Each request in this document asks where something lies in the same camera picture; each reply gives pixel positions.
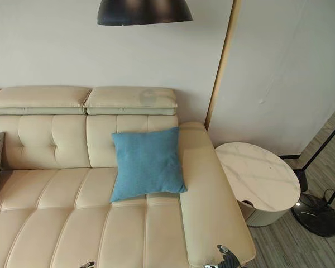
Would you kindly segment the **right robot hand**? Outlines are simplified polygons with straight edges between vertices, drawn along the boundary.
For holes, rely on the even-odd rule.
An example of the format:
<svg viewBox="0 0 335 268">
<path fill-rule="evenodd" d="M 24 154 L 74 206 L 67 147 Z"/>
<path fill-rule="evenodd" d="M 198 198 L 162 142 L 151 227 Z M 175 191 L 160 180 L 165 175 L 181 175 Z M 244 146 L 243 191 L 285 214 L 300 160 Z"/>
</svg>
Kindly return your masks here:
<svg viewBox="0 0 335 268">
<path fill-rule="evenodd" d="M 218 245 L 223 260 L 218 264 L 207 264 L 205 268 L 239 268 L 242 267 L 240 261 L 234 253 L 232 253 L 226 246 Z"/>
</svg>

